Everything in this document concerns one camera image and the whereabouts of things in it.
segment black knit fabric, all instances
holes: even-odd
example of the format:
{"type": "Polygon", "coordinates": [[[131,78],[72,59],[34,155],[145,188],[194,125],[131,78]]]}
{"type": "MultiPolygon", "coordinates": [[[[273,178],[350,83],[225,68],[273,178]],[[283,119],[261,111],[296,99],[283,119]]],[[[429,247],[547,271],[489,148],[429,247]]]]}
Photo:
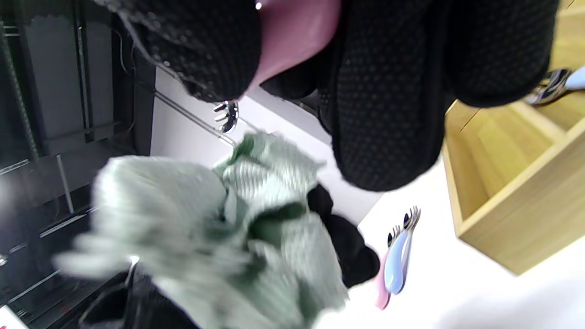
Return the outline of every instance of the black knit fabric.
{"type": "MultiPolygon", "coordinates": [[[[128,17],[148,55],[203,101],[241,96],[258,68],[254,0],[95,1],[128,17]]],[[[436,162],[448,100],[492,107],[529,93],[548,69],[559,5],[341,1],[330,45],[263,87],[287,99],[317,88],[339,170],[372,191],[400,188],[436,162]]]]}
{"type": "Polygon", "coordinates": [[[366,246],[362,234],[350,221],[332,214],[333,200],[329,192],[317,185],[307,196],[309,209],[319,214],[335,248],[343,284],[347,288],[364,283],[380,270],[380,258],[366,246]]]}
{"type": "Polygon", "coordinates": [[[493,107],[528,94],[548,69],[557,7],[556,0],[457,0],[446,48],[457,97],[493,107]]]}
{"type": "Polygon", "coordinates": [[[347,0],[319,119],[343,177],[400,188],[436,161],[449,100],[504,105],[546,73],[558,0],[347,0]]]}
{"type": "Polygon", "coordinates": [[[260,61],[254,0],[96,0],[128,18],[152,60],[207,102],[239,98],[260,61]]]}

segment white surface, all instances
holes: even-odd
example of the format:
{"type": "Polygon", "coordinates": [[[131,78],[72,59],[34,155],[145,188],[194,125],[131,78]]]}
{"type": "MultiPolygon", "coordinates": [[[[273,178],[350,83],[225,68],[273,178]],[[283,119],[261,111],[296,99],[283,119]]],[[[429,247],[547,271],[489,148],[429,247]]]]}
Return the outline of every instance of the white surface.
{"type": "MultiPolygon", "coordinates": [[[[218,114],[212,110],[214,105],[189,96],[178,81],[161,69],[157,69],[156,88],[195,115],[208,128],[217,125],[214,117],[218,114]]],[[[278,133],[296,144],[313,159],[325,164],[319,172],[319,181],[331,193],[335,212],[359,223],[381,194],[357,189],[342,179],[331,150],[331,139],[319,121],[296,105],[272,97],[262,90],[252,90],[249,95],[240,100],[240,120],[235,130],[225,135],[225,138],[238,142],[245,133],[258,129],[278,133]]],[[[212,167],[230,153],[231,147],[219,141],[217,136],[155,99],[151,155],[199,162],[212,167]]]]}
{"type": "Polygon", "coordinates": [[[0,308],[0,329],[29,329],[24,323],[14,314],[14,312],[4,305],[0,308]]]}
{"type": "Polygon", "coordinates": [[[455,237],[442,161],[410,185],[382,196],[359,228],[378,253],[388,232],[413,206],[415,229],[408,279],[388,308],[374,307],[373,282],[350,291],[339,312],[317,329],[338,328],[585,328],[585,239],[521,277],[455,237]]]}

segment fork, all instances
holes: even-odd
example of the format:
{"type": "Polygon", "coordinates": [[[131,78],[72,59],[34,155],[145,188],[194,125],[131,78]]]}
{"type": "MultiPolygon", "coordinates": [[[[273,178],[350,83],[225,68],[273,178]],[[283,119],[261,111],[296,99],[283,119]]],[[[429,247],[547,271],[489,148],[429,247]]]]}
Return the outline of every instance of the fork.
{"type": "Polygon", "coordinates": [[[406,283],[408,261],[412,243],[412,233],[421,217],[421,210],[414,206],[410,216],[404,218],[404,230],[398,233],[389,244],[386,263],[384,264],[384,284],[389,294],[399,294],[406,283]]]}
{"type": "Polygon", "coordinates": [[[384,284],[384,265],[386,264],[386,259],[388,258],[390,246],[401,231],[402,228],[399,225],[396,225],[392,228],[392,232],[388,233],[388,250],[386,251],[386,254],[380,259],[380,271],[375,278],[376,285],[378,286],[378,299],[376,301],[376,307],[380,310],[384,310],[390,302],[390,294],[384,284]]]}
{"type": "Polygon", "coordinates": [[[214,118],[215,122],[222,122],[225,121],[219,128],[218,131],[222,133],[230,133],[235,127],[238,122],[238,117],[240,115],[240,110],[238,107],[237,102],[228,102],[225,101],[216,107],[214,107],[214,112],[218,113],[224,111],[220,115],[214,118]]]}

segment wooden crate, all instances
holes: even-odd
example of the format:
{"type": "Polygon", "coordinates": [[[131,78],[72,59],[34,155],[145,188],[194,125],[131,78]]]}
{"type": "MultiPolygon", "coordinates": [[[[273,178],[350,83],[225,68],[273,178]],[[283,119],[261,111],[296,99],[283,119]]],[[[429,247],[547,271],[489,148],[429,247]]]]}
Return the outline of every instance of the wooden crate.
{"type": "MultiPolygon", "coordinates": [[[[584,8],[559,13],[551,68],[585,66],[584,8]]],[[[584,91],[536,108],[455,102],[443,157],[457,236],[512,272],[585,235],[584,91]]]]}

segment plastic handle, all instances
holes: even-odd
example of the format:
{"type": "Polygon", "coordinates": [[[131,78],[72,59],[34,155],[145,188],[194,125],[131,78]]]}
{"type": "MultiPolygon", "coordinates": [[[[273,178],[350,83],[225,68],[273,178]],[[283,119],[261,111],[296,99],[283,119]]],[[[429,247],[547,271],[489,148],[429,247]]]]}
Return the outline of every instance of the plastic handle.
{"type": "Polygon", "coordinates": [[[411,237],[411,231],[400,233],[388,252],[384,266],[384,283],[390,294],[399,294],[404,287],[411,237]]]}

